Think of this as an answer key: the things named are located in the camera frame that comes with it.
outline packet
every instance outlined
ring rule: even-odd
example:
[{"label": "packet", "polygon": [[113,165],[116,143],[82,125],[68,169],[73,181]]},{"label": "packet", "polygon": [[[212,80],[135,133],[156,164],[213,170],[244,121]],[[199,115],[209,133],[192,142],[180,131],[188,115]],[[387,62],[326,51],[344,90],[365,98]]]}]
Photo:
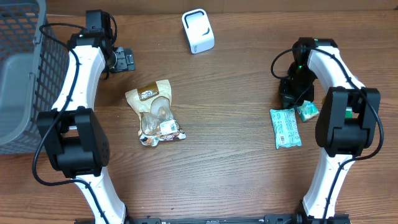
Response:
[{"label": "packet", "polygon": [[168,80],[131,90],[126,93],[126,99],[139,117],[138,136],[143,145],[156,146],[159,141],[186,138],[170,110],[172,89]]},{"label": "packet", "polygon": [[276,149],[279,146],[292,147],[302,145],[293,108],[289,110],[271,110],[271,120],[275,132]]},{"label": "packet", "polygon": [[308,121],[309,119],[319,114],[315,103],[311,103],[307,100],[304,100],[303,105],[296,107],[296,110],[300,117],[303,119],[303,121]]}]

